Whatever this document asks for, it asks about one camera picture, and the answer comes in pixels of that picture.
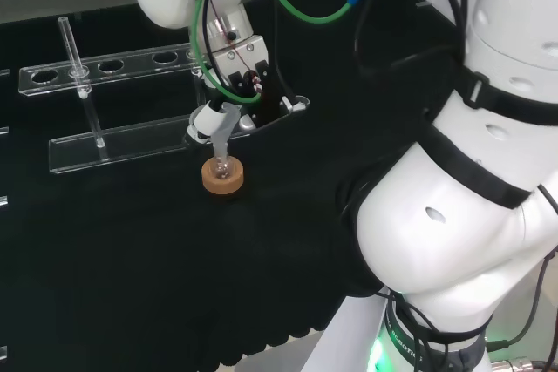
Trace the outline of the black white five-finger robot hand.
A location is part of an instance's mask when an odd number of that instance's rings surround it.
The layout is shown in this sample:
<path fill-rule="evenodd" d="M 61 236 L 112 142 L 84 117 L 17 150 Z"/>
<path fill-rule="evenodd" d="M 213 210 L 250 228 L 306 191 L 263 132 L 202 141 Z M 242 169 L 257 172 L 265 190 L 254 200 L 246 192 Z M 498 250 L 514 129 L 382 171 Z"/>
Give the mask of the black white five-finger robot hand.
<path fill-rule="evenodd" d="M 195 144 L 210 143 L 210 136 L 225 126 L 225 117 L 234 111 L 239 115 L 233 118 L 232 139 L 247 137 L 310 105 L 306 97 L 282 85 L 261 36 L 217 51 L 214 60 L 217 69 L 205 63 L 195 72 L 201 101 L 189 117 L 185 135 Z"/>

